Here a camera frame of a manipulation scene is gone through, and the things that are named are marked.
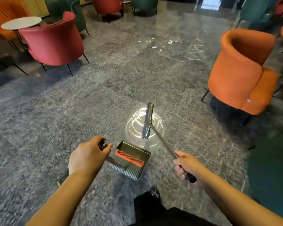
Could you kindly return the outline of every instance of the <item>shoe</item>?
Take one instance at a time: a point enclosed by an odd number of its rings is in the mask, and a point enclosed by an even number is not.
[[[149,193],[151,194],[151,196],[160,199],[160,193],[159,193],[158,189],[155,186],[151,186],[151,188],[149,190]]]

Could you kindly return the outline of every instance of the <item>floor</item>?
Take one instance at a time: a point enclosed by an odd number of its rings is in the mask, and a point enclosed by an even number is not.
[[[46,66],[45,72],[37,61],[18,55],[28,76],[15,67],[0,72],[0,79],[9,76],[0,86],[0,225],[24,225],[57,190],[70,153],[95,135],[115,144],[127,140],[152,154],[138,181],[105,163],[72,225],[131,224],[133,198],[153,185],[166,208],[175,206],[217,225],[230,225],[204,191],[176,177],[171,157],[155,136],[146,142],[135,137],[141,126],[132,124],[132,117],[151,101],[161,119],[157,124],[174,149],[192,153],[251,196],[247,147],[283,125],[283,90],[246,127],[245,113],[210,93],[200,101],[220,38],[236,24],[238,12],[159,1],[152,18],[133,17],[128,6],[124,18],[108,23],[97,22],[92,5],[83,11],[91,35],[83,32],[83,41],[91,64],[84,57],[71,63],[72,77],[66,66]],[[242,22],[240,27],[248,25]],[[5,51],[16,55],[8,46]],[[282,49],[279,38],[265,66],[279,70]]]

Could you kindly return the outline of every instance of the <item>orange comb teeth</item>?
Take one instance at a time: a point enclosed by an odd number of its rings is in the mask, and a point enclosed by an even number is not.
[[[143,160],[140,160],[132,155],[129,155],[128,153],[126,152],[123,152],[119,149],[117,149],[116,153],[115,153],[117,156],[131,162],[131,163],[134,163],[136,166],[139,166],[139,167],[142,167],[144,165],[144,161]]]

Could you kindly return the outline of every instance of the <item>white tabletop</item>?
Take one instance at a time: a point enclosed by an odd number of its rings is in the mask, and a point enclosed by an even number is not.
[[[42,21],[42,18],[38,16],[27,16],[22,18],[17,18],[10,20],[8,22],[5,22],[1,25],[1,28],[7,29],[7,30],[18,30],[23,28],[28,28],[37,25]]]

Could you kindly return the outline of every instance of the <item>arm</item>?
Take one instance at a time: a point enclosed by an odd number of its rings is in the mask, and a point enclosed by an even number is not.
[[[233,186],[205,168],[192,155],[175,151],[180,158],[174,160],[181,179],[185,171],[197,178],[212,201],[228,220],[237,226],[283,226],[283,218],[258,204]]]
[[[82,143],[74,150],[69,159],[69,177],[58,190],[31,218],[26,226],[67,226],[74,213],[101,169],[113,144],[103,151],[98,147],[104,137],[96,136],[89,142]]]

